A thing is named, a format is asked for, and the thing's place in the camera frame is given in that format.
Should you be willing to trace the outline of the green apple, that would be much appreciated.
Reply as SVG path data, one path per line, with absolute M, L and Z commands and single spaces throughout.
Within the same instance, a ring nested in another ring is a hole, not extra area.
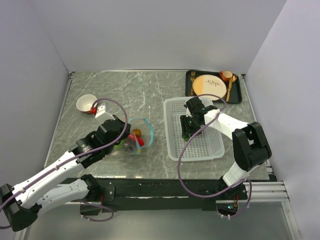
M 120 151 L 123 149 L 123 142 L 121 141 L 118 145 L 114 146 L 114 149 L 117 151 Z

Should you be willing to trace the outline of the dark purple mangosteen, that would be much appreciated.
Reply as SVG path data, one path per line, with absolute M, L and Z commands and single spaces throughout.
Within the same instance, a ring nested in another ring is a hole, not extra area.
M 132 142 L 125 142 L 123 144 L 123 150 L 128 154 L 134 155 L 137 152 L 136 144 Z

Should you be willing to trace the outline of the brown kiwi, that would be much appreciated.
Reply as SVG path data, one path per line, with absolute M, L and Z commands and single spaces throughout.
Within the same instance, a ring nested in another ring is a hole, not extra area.
M 139 138 L 140 138 L 140 137 L 142 136 L 142 132 L 141 132 L 141 130 L 138 129 L 138 128 L 133 129 L 132 132 L 134 133 L 134 135 L 135 135 L 136 137 L 139 137 Z

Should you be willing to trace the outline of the red chili pepper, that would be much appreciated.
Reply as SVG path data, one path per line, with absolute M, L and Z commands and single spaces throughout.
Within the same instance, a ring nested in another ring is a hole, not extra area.
M 130 135 L 128 135 L 128 138 L 131 141 L 138 143 L 140 147 L 143 147 L 145 145 L 145 142 L 140 137 L 136 137 L 134 133 L 131 133 Z

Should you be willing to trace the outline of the clear zip top bag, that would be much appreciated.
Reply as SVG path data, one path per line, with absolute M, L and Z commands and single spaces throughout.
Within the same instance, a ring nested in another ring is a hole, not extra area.
M 114 146 L 113 154 L 140 155 L 154 141 L 154 129 L 147 118 L 130 118 L 128 123 L 129 135 Z

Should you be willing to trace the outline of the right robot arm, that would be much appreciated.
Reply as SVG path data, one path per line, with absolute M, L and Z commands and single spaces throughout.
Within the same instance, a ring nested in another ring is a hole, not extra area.
M 244 122 L 222 112 L 212 103 L 205 105 L 200 97 L 192 97 L 184 104 L 186 114 L 180 117 L 182 138 L 189 144 L 205 128 L 215 129 L 232 140 L 234 163 L 222 177 L 219 195 L 232 198 L 236 183 L 247 179 L 259 165 L 271 158 L 272 151 L 263 127 L 258 122 Z

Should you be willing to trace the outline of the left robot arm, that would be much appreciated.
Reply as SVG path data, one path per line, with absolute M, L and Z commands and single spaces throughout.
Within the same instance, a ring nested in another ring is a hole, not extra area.
M 116 115 L 72 145 L 58 160 L 33 177 L 14 186 L 0 188 L 0 210 L 14 232 L 33 224 L 43 214 L 66 202 L 93 201 L 101 193 L 97 180 L 85 174 L 71 184 L 71 175 L 88 168 L 110 154 L 114 146 L 130 135 L 131 125 Z

